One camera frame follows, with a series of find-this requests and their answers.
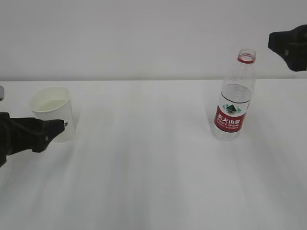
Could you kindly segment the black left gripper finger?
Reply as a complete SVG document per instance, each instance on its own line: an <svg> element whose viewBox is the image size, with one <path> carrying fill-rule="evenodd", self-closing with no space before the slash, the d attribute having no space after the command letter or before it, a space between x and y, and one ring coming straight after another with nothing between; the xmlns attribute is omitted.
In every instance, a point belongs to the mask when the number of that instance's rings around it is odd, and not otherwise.
<svg viewBox="0 0 307 230"><path fill-rule="evenodd" d="M11 118L7 112L0 113L0 165L7 156L24 150L40 153L65 130L61 119Z"/></svg>

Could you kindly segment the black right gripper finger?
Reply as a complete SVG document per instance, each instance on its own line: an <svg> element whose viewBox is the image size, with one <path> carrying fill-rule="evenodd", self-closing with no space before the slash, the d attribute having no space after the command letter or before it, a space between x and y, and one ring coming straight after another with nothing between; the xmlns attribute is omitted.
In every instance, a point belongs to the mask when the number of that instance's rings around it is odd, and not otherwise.
<svg viewBox="0 0 307 230"><path fill-rule="evenodd" d="M268 48L279 55L291 71L306 71L307 25L270 33Z"/></svg>

